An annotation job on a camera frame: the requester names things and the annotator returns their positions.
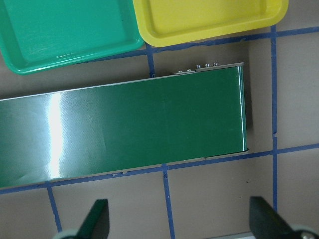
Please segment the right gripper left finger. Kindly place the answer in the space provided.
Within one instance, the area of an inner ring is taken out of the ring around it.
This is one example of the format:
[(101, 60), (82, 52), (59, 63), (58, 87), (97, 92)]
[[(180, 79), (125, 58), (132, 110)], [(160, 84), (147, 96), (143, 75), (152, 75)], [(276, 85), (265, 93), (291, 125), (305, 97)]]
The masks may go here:
[(107, 199), (93, 204), (77, 233), (78, 239), (107, 239), (110, 232), (109, 205)]

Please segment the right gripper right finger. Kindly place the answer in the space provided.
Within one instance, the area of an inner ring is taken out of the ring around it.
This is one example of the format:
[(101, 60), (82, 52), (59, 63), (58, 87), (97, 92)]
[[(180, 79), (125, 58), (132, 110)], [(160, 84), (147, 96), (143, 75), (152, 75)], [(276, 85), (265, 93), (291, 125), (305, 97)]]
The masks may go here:
[(250, 197), (249, 228), (256, 239), (288, 239), (294, 230), (260, 196)]

